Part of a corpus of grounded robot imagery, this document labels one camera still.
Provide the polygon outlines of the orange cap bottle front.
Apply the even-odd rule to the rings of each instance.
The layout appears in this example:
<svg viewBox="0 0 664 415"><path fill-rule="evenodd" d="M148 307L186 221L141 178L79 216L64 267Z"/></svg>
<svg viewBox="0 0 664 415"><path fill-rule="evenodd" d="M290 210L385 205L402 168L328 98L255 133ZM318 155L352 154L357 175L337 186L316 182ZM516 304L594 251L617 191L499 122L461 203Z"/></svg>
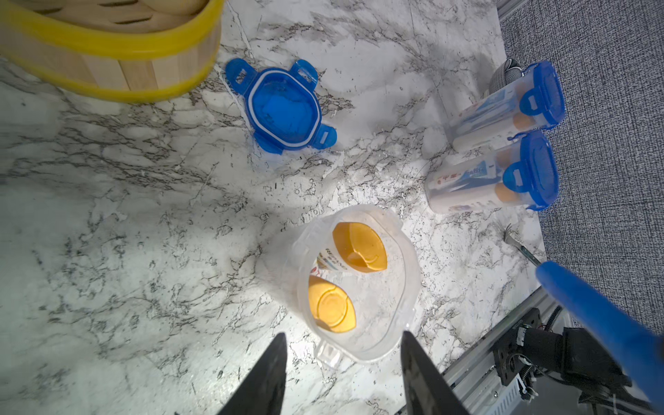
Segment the orange cap bottle front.
<svg viewBox="0 0 664 415"><path fill-rule="evenodd" d="M311 315L316 325L332 333L356 328L356 310L348 294L339 286L311 275L308 287Z"/></svg>

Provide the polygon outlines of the clear cup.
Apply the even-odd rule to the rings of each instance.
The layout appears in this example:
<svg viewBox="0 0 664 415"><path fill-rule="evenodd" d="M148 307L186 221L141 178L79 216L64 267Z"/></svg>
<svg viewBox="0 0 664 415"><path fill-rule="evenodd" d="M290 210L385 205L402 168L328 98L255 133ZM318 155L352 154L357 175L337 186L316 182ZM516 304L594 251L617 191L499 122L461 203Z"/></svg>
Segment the clear cup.
<svg viewBox="0 0 664 415"><path fill-rule="evenodd" d="M495 139L512 140L542 130L533 118L519 110L519 98L527 89L524 73L518 80L451 118L445 134L454 150L465 152Z"/></svg>
<svg viewBox="0 0 664 415"><path fill-rule="evenodd" d="M361 222L373 228L387 250L387 270L344 273L320 269L317 256L339 222ZM316 359L330 368L344 357L371 363L390 353L413 320L421 283L417 254L401 220L393 211L371 205L347 207L276 234L259 257L256 274L267 293L295 312L318 337ZM354 330L337 334L316 325L308 297L311 275L348 294L356 310Z"/></svg>
<svg viewBox="0 0 664 415"><path fill-rule="evenodd" d="M502 183L502 169L497 160L501 149L430 174L425 180L430 209L437 214L503 207L527 209L518 195Z"/></svg>

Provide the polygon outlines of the orange cap bottle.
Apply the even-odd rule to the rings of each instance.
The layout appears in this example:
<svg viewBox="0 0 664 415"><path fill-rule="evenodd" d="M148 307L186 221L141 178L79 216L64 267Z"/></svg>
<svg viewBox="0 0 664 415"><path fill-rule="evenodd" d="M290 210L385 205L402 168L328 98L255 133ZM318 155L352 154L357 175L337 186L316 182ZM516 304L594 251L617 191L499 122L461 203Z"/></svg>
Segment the orange cap bottle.
<svg viewBox="0 0 664 415"><path fill-rule="evenodd" d="M339 286L311 275L308 287L311 315L316 325L332 333L356 328L356 310L348 294Z"/></svg>
<svg viewBox="0 0 664 415"><path fill-rule="evenodd" d="M361 222L337 223L316 262L320 269L344 273L378 273L388 268L382 239Z"/></svg>

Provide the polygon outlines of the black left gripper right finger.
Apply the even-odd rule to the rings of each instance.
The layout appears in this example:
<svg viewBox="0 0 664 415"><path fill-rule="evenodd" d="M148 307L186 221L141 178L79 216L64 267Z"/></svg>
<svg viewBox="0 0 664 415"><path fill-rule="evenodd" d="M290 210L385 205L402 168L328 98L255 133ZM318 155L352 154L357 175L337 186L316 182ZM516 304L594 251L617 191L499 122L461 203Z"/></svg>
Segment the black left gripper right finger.
<svg viewBox="0 0 664 415"><path fill-rule="evenodd" d="M406 414L470 414L409 331L401 338L400 361Z"/></svg>

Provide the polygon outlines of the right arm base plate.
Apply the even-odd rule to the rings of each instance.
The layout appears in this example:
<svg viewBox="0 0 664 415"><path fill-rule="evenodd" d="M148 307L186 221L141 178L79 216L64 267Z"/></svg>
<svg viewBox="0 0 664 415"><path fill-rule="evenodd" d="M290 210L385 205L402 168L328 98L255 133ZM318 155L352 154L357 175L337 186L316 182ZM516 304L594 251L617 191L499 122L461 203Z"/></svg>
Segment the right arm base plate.
<svg viewBox="0 0 664 415"><path fill-rule="evenodd" d="M518 340L519 329L537 329L541 325L541 313L531 308L520 317L508 331L494 344L493 352L495 367L501 384L507 387L527 365L518 357L522 352L522 341Z"/></svg>

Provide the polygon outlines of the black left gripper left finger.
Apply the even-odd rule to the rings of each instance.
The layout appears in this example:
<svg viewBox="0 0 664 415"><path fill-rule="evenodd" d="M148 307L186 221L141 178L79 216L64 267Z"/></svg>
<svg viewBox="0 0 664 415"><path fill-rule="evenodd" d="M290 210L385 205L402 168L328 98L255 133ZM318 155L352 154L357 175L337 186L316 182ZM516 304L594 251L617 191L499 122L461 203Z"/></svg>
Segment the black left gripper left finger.
<svg viewBox="0 0 664 415"><path fill-rule="evenodd" d="M218 415L280 414L286 387L287 350L286 335L279 333Z"/></svg>

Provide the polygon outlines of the clear cup back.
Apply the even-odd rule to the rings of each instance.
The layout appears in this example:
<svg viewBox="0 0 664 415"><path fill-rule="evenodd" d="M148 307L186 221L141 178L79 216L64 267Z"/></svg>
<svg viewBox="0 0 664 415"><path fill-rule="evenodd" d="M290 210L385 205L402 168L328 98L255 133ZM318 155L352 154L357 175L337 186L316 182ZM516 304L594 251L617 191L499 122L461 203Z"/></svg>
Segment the clear cup back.
<svg viewBox="0 0 664 415"><path fill-rule="evenodd" d="M518 195L502 183L502 169L497 160L501 149L430 174L425 180L430 209L437 214L503 207L527 209Z"/></svg>

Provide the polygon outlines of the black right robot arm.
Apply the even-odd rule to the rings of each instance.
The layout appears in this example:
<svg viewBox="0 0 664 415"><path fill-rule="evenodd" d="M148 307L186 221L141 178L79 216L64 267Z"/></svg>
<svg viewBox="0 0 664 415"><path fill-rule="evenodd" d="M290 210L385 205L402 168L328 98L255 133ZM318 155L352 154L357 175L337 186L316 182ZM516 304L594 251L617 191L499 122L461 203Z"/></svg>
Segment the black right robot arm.
<svg viewBox="0 0 664 415"><path fill-rule="evenodd" d="M633 386L631 378L585 329L565 328L561 334L526 329L520 354L538 375L585 394L607 397Z"/></svg>

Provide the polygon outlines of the blue toothbrush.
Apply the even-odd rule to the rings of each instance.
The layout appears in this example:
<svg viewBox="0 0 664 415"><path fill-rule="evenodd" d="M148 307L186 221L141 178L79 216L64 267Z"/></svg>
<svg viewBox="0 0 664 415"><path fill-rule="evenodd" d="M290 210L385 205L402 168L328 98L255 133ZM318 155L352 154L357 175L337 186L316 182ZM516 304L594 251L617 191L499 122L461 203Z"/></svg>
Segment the blue toothbrush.
<svg viewBox="0 0 664 415"><path fill-rule="evenodd" d="M627 315L565 267L536 268L541 287L579 320L627 372L653 406L663 410L663 337Z"/></svg>

